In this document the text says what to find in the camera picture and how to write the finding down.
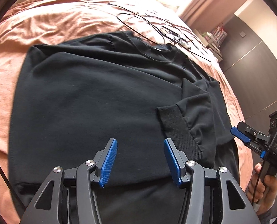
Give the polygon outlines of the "person right hand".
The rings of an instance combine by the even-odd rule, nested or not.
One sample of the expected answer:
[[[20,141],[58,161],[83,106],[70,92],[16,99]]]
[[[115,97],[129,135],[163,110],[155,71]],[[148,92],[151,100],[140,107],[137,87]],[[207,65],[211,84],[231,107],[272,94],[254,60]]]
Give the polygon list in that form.
[[[257,215],[261,215],[270,210],[277,197],[277,178],[275,176],[266,175],[262,182],[259,178],[261,168],[261,163],[255,165],[255,172],[250,179],[246,193],[251,203],[258,202],[265,197],[261,202],[259,210],[256,212]]]

